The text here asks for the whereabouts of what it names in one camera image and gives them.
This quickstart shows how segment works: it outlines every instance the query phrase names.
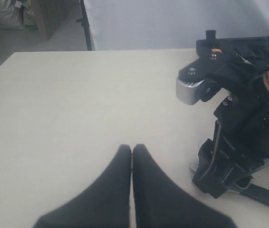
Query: floor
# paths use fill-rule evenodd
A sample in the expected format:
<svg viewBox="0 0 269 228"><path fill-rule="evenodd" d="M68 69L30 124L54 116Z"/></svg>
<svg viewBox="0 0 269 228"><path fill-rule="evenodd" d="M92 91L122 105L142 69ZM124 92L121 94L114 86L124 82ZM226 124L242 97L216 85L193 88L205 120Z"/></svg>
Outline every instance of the floor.
<svg viewBox="0 0 269 228"><path fill-rule="evenodd" d="M76 20L81 17L75 7L49 41L41 41L37 30L0 30L0 65L14 52L85 51L83 28Z"/></svg>

